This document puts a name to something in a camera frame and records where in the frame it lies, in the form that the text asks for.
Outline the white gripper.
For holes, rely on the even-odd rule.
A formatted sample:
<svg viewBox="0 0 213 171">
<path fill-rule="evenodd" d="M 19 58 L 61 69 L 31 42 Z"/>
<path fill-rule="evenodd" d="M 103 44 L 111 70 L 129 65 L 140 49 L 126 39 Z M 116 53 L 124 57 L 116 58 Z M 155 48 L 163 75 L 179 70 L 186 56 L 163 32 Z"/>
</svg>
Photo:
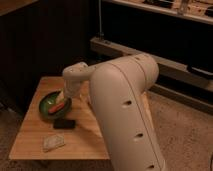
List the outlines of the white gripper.
<svg viewBox="0 0 213 171">
<path fill-rule="evenodd" d="M 56 98 L 56 104 L 61 103 L 66 98 L 74 98 L 79 94 L 80 84 L 76 82 L 66 82 L 64 84 L 64 93 L 61 91 Z"/>
</svg>

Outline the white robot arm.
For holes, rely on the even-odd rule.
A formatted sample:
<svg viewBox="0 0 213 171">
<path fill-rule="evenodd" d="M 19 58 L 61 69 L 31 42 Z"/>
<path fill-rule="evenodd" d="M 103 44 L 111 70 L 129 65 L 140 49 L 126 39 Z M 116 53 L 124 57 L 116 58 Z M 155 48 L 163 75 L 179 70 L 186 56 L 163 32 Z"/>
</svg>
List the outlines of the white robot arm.
<svg viewBox="0 0 213 171">
<path fill-rule="evenodd" d="M 159 74 L 157 62 L 144 54 L 66 67 L 63 96 L 74 97 L 89 83 L 93 113 L 114 171 L 168 171 L 141 95 Z"/>
</svg>

